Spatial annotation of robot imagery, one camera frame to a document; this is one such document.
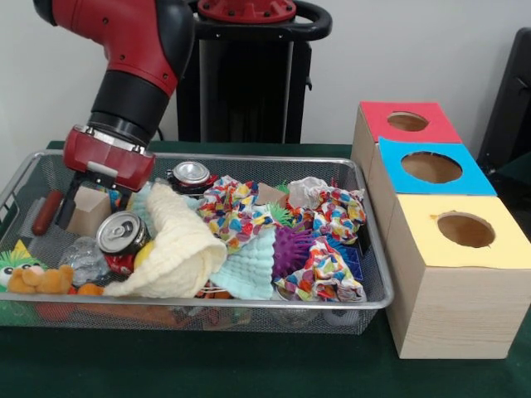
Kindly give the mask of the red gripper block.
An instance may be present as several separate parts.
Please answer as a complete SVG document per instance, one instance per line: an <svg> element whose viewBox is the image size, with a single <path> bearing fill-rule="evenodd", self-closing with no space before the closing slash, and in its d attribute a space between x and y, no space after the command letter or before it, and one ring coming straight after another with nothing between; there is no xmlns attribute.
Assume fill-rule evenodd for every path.
<svg viewBox="0 0 531 398"><path fill-rule="evenodd" d="M55 224L66 230L76 209L75 197L84 174L110 179L110 185L139 191L151 176L155 156L145 147L124 141L88 126L76 125L63 148L64 164L76 171L63 198Z"/></svg>

